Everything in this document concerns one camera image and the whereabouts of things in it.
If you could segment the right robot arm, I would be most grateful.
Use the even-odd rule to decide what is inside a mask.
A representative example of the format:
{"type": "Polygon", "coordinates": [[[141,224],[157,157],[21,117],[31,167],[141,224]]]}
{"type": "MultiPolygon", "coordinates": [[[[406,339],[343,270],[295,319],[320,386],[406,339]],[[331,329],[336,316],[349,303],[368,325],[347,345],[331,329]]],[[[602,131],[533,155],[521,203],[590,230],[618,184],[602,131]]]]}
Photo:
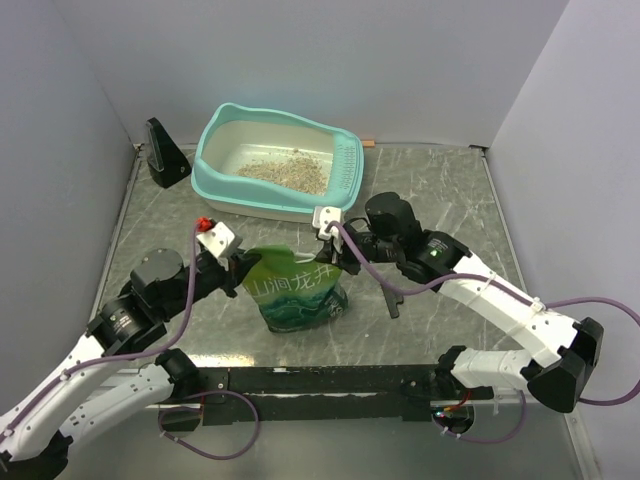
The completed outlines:
{"type": "Polygon", "coordinates": [[[411,205],[394,192],[365,204],[366,230],[345,221],[337,207],[315,208],[312,226],[324,245],[317,259],[355,275],[366,269],[386,290],[409,293],[386,282],[375,264],[393,264],[416,283],[453,299],[518,343],[516,350],[450,348],[439,359],[436,384],[458,398],[468,389],[507,388],[530,393],[539,403],[570,413],[595,369],[603,326],[573,319],[516,288],[451,235],[421,227],[411,205]]]}

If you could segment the teal and white litter box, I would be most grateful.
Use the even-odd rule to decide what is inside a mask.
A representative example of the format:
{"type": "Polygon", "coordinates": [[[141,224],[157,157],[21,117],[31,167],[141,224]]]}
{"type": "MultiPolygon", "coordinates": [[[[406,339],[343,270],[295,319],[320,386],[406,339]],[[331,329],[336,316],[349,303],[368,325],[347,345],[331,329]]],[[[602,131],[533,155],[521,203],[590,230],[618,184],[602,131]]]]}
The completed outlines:
{"type": "Polygon", "coordinates": [[[292,113],[220,105],[197,144],[193,190],[214,209],[307,222],[315,207],[349,210],[364,175],[353,133],[292,113]]]}

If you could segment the black triangular stand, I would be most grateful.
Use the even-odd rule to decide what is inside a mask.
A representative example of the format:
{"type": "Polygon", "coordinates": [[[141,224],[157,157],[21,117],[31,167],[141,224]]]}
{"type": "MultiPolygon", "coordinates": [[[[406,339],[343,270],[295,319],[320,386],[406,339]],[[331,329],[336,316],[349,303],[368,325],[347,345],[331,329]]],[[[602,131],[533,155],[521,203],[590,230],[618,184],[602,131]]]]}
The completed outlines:
{"type": "Polygon", "coordinates": [[[191,165],[157,118],[148,119],[145,127],[150,176],[159,187],[169,189],[191,174],[191,165]]]}

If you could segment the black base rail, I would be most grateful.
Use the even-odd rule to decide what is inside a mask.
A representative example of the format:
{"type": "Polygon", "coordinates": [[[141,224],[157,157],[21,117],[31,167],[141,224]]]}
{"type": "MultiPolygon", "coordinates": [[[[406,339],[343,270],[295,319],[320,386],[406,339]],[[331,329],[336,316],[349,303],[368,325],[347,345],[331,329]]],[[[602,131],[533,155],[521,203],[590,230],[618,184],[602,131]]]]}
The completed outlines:
{"type": "Polygon", "coordinates": [[[267,421],[400,418],[430,421],[434,407],[491,400],[489,387],[471,391],[434,365],[209,367],[180,397],[162,406],[203,406],[203,424],[254,419],[246,397],[267,421]]]}

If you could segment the clear plastic scoop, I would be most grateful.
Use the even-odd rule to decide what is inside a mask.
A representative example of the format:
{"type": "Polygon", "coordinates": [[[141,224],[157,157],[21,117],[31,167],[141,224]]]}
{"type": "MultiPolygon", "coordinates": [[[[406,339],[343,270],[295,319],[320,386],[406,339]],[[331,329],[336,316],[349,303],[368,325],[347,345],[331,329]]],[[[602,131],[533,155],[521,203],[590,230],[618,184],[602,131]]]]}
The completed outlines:
{"type": "Polygon", "coordinates": [[[457,208],[453,204],[448,204],[440,215],[436,227],[436,230],[451,233],[455,226],[457,208]]]}

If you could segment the pile of beige litter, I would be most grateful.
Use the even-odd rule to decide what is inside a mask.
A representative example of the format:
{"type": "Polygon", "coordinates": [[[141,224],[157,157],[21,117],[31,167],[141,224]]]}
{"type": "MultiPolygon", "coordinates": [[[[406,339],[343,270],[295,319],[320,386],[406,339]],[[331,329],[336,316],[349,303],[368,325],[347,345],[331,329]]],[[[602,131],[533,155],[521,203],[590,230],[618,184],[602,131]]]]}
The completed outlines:
{"type": "Polygon", "coordinates": [[[324,195],[329,183],[327,163],[298,149],[280,157],[268,153],[266,158],[251,159],[235,174],[311,195],[324,195]]]}

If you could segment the green litter bag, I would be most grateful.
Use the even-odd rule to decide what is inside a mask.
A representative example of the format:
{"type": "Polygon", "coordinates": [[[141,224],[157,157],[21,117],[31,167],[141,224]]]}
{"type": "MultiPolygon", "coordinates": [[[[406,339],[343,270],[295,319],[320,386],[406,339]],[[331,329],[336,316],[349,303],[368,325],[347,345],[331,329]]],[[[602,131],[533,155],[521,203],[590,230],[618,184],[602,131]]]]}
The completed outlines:
{"type": "Polygon", "coordinates": [[[271,332],[311,329],[340,317],[348,309],[339,268],[284,245],[256,247],[249,252],[259,255],[260,260],[242,285],[271,332]]]}

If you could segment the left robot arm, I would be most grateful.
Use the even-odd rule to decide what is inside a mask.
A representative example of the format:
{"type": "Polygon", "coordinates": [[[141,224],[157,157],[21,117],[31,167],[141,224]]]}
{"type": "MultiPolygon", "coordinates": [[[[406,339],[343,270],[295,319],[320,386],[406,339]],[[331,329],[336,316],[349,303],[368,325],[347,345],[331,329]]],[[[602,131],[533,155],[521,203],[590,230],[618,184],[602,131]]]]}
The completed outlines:
{"type": "Polygon", "coordinates": [[[216,290],[234,298],[260,260],[244,250],[228,266],[203,248],[191,264],[171,249],[148,252],[61,364],[1,418],[1,476],[54,479],[83,441],[154,403],[204,389],[199,369],[173,341],[156,341],[176,315],[216,290]]]}

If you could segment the black bag clip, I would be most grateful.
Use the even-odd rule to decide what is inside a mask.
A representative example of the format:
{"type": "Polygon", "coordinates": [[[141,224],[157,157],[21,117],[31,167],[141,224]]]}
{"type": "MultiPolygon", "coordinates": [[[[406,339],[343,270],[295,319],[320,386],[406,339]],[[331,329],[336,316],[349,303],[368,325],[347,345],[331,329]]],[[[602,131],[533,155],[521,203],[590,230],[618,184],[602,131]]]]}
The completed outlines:
{"type": "Polygon", "coordinates": [[[380,288],[383,293],[390,318],[397,319],[400,316],[399,306],[404,303],[404,296],[396,293],[387,286],[381,285],[380,288]]]}

